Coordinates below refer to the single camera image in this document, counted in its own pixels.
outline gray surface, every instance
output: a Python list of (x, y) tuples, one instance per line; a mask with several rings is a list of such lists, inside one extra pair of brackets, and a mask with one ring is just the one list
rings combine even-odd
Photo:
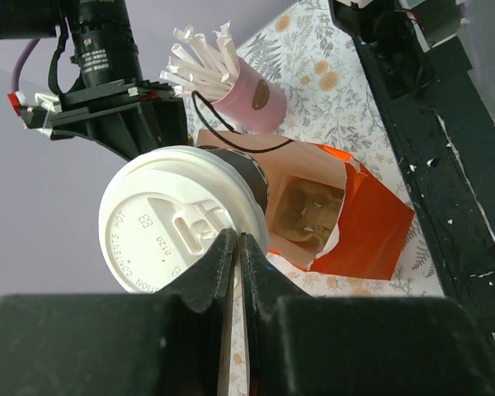
[(495, 121), (495, 0), (471, 0), (466, 12), (469, 24), (459, 37), (474, 66), (474, 83)]
[[(157, 79), (167, 64), (175, 26), (193, 23), (210, 33), (230, 19), (240, 43), (291, 3), (128, 0), (144, 76)], [(6, 93), (24, 45), (0, 42), (0, 295), (122, 291), (101, 256), (97, 208), (123, 161), (86, 140), (55, 143), (21, 127)], [(54, 40), (44, 40), (28, 61), (21, 89), (30, 99), (34, 92), (48, 91), (47, 68), (54, 45)], [(66, 56), (61, 65), (66, 87), (78, 70)]]

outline table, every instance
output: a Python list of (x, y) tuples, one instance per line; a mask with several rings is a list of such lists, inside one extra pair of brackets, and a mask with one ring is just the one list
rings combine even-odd
[[(286, 118), (276, 133), (354, 154), (398, 198), (413, 205), (356, 49), (350, 36), (333, 25), (328, 1), (296, 3), (240, 46), (238, 53), (288, 98)], [(190, 102), (186, 110), (196, 141), (203, 125)], [(202, 112), (219, 128), (209, 111)], [(270, 255), (270, 261), (311, 295), (443, 296), (417, 219), (391, 281), (304, 273), (281, 257)], [(231, 395), (247, 394), (244, 348), (242, 300), (236, 299)]]

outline pink container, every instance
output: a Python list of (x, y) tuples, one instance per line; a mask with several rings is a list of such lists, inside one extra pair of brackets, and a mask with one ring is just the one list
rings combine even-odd
[(269, 134), (284, 120), (286, 96), (242, 58), (238, 63), (237, 82), (213, 106), (254, 133)]

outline white plastic lid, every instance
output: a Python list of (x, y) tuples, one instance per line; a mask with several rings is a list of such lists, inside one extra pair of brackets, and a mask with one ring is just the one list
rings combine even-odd
[(262, 208), (228, 163), (200, 148), (161, 148), (114, 176), (101, 200), (99, 241), (129, 292), (153, 293), (194, 264), (222, 229), (250, 233), (263, 252)]

